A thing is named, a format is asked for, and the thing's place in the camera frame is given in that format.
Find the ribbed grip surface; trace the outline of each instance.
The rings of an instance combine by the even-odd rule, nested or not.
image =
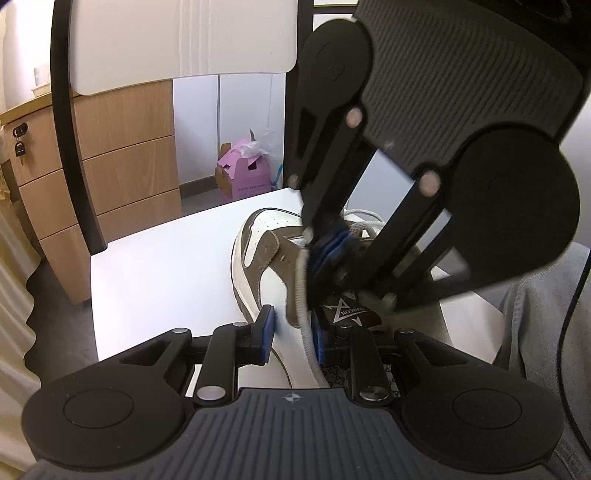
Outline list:
[[[112,472],[70,472],[41,461],[24,480],[465,480],[553,479],[543,467],[475,475],[419,452],[385,410],[343,390],[243,390],[231,405],[199,410],[163,452]]]
[[[467,0],[360,0],[355,17],[374,48],[365,136],[408,174],[488,125],[554,136],[582,87],[558,51]]]

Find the plastic bag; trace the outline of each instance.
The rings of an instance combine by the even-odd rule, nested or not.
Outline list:
[[[256,140],[237,148],[244,158],[263,156],[271,171],[271,187],[273,190],[283,186],[283,142],[275,132],[266,129]]]

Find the black cable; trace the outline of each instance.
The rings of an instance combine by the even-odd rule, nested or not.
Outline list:
[[[570,300],[569,309],[566,311],[566,316],[564,317],[564,323],[562,325],[562,329],[560,330],[560,337],[558,337],[558,358],[556,364],[558,368],[558,391],[560,392],[560,400],[564,405],[566,419],[568,420],[570,427],[573,429],[573,433],[581,444],[581,447],[587,455],[587,458],[591,460],[591,448],[589,448],[589,444],[587,444],[587,441],[585,441],[585,438],[583,437],[583,434],[581,433],[579,426],[574,419],[573,412],[570,409],[569,401],[566,399],[566,394],[564,393],[564,383],[562,379],[562,349],[564,346],[564,338],[566,337],[566,330],[569,328],[570,319],[573,316],[574,309],[577,306],[577,302],[579,301],[579,297],[581,296],[581,292],[583,291],[583,287],[587,281],[587,277],[589,276],[589,270],[591,270],[591,251],[589,251],[589,254],[587,255],[587,261],[583,267],[583,272],[579,278],[579,283],[577,284],[573,298]]]

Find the sneaker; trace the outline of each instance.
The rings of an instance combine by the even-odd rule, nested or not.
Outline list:
[[[350,222],[351,234],[367,241],[376,237],[384,225],[378,215],[367,210],[348,210],[344,214]],[[375,220],[362,220],[358,214]],[[348,372],[321,368],[314,349],[311,315],[306,304],[308,251],[304,248],[303,230],[301,217],[295,213],[273,208],[254,212],[234,242],[231,263],[234,295],[250,323],[254,322],[262,305],[275,307],[272,352],[281,362],[292,388],[343,386]],[[424,309],[421,314],[391,314],[373,306],[369,310],[348,293],[329,297],[322,308],[332,323],[355,322],[370,330],[412,327],[451,344],[439,304],[429,309],[432,312],[428,315],[424,314]]]

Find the curtain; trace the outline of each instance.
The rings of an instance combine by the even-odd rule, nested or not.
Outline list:
[[[35,461],[22,434],[21,413],[41,387],[23,360],[35,342],[27,326],[33,297],[25,284],[39,262],[0,176],[0,480],[18,477]]]

